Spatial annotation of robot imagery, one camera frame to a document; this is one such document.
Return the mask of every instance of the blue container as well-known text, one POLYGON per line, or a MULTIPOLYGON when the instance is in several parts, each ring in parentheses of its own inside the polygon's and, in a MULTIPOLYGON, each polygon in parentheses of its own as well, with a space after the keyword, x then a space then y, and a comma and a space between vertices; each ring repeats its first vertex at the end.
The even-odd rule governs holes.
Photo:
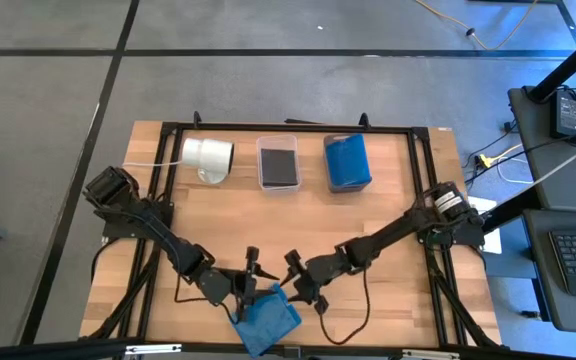
POLYGON ((326 136, 324 155, 331 192, 360 191, 372 181, 363 135, 326 136))
POLYGON ((301 324, 295 307, 288 304, 279 284, 272 290, 276 294, 265 296, 248 308, 246 321, 233 324, 246 346, 248 354, 256 358, 301 324))

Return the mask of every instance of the wooden tabletop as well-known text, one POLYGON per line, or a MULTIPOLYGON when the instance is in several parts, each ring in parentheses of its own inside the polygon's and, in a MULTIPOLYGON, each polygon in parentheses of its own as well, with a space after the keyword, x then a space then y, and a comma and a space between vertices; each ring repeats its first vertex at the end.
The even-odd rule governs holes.
MULTIPOLYGON (((152 162, 161 122, 140 121, 133 128, 126 162, 152 162)), ((276 135, 253 131, 184 131, 184 139, 211 138, 236 144, 231 174, 219 185, 206 185, 197 170, 179 166, 176 174, 172 230, 199 243, 217 259, 220 267, 243 269, 246 247, 260 249, 259 263, 279 278, 286 274, 284 255, 297 249, 305 261, 332 253, 334 245, 350 238, 371 234, 402 215, 414 200, 414 185, 406 137, 365 134, 372 183, 357 193, 328 191, 323 158, 326 133, 295 133, 298 139, 302 184, 298 192, 269 195, 259 187, 256 140, 276 135)), ((452 180, 464 190, 459 156, 452 130, 431 128, 431 145, 439 181, 452 180)), ((425 186, 421 144, 421 160, 425 186)), ((126 166, 145 195, 152 169, 126 166)), ((163 189, 164 177, 160 183, 163 189)), ((81 335, 97 329, 121 300, 128 282, 135 249, 134 239, 122 239, 100 257, 90 291, 81 335)), ((486 334, 499 342, 499 330, 481 258, 472 249, 452 249, 459 295, 486 334)), ((423 248, 414 236, 382 251, 368 270, 371 314, 366 328, 348 345, 418 346, 438 345, 423 248)), ((173 302, 176 274, 162 257, 148 324, 147 340, 174 342, 233 343, 241 340, 227 322, 223 309, 208 303, 173 302)), ((260 287, 270 285, 260 280, 260 287)), ((288 296, 292 285, 284 286, 288 296)), ((366 299, 361 276, 341 276, 322 289, 330 302, 324 315, 333 339, 342 339, 359 326, 365 316, 366 299)), ((200 297, 200 291, 182 281, 181 298, 200 297)), ((136 302, 130 333, 134 334, 141 299, 136 302)), ((231 296, 225 302, 234 309, 231 296)), ((304 303, 295 303, 303 322, 281 340, 290 345, 331 345, 324 338, 319 318, 304 303)), ((450 306, 444 299, 449 339, 454 342, 450 306)))

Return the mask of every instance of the black table leg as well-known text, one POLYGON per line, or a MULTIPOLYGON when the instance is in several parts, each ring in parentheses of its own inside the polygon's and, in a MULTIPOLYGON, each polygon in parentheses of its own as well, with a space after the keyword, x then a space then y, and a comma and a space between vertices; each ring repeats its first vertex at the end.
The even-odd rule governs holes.
POLYGON ((541 209, 539 196, 534 187, 490 210, 482 227, 484 234, 520 216, 525 209, 541 209))

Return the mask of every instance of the gray floor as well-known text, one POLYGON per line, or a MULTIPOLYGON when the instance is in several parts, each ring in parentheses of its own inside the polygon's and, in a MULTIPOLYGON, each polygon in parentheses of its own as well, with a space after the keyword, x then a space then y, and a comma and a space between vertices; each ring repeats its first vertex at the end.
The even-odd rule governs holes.
MULTIPOLYGON (((491 44, 525 11, 525 5, 430 2, 475 26, 491 44)), ((7 25, 0 26, 0 46, 112 48, 128 5, 0 0, 0 24, 7 25)), ((576 1, 568 6, 576 21, 576 1)), ((412 0, 142 1, 128 46, 475 48, 461 29, 412 0)), ((573 49, 574 41, 557 9, 538 5, 507 48, 573 49)), ((512 120, 507 89, 535 84, 558 64, 557 59, 125 58, 88 175, 121 163, 135 120, 189 120, 194 110, 205 121, 292 117, 354 124, 367 112, 374 124, 448 126, 465 159, 512 120)), ((14 341, 108 65, 107 58, 0 58, 0 226, 10 232, 0 241, 0 346, 14 341)), ((576 86, 576 75, 570 84, 576 86)), ((505 140, 490 153, 519 142, 513 136, 505 140)), ((521 164, 504 170, 513 178, 529 175, 521 164)), ((521 188, 491 172, 471 193, 503 200, 521 188)), ((39 341, 76 338, 101 227, 81 202, 39 341)), ((576 334, 516 315, 536 308, 529 282, 492 279, 490 286, 505 344, 576 355, 576 334)))

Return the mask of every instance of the white cable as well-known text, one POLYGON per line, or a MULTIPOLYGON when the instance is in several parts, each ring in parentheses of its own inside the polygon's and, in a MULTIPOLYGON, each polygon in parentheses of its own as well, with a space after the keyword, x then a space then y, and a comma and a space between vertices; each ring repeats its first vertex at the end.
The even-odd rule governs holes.
MULTIPOLYGON (((507 159, 506 156, 500 156, 497 160, 497 162, 507 159)), ((522 159, 510 159, 511 161, 517 161, 520 163, 524 163, 527 164, 528 162, 526 160, 522 160, 522 159)), ((532 184, 532 181, 525 181, 525 180, 514 180, 514 179, 509 179, 507 177, 504 176, 504 174, 501 172, 501 164, 497 165, 497 173, 499 174, 499 177, 501 177, 502 179, 506 180, 507 182, 510 183, 515 183, 515 184, 532 184)))
POLYGON ((179 165, 181 164, 181 160, 173 161, 171 163, 161 163, 161 164, 148 164, 148 163, 123 163, 122 166, 170 166, 170 165, 179 165))

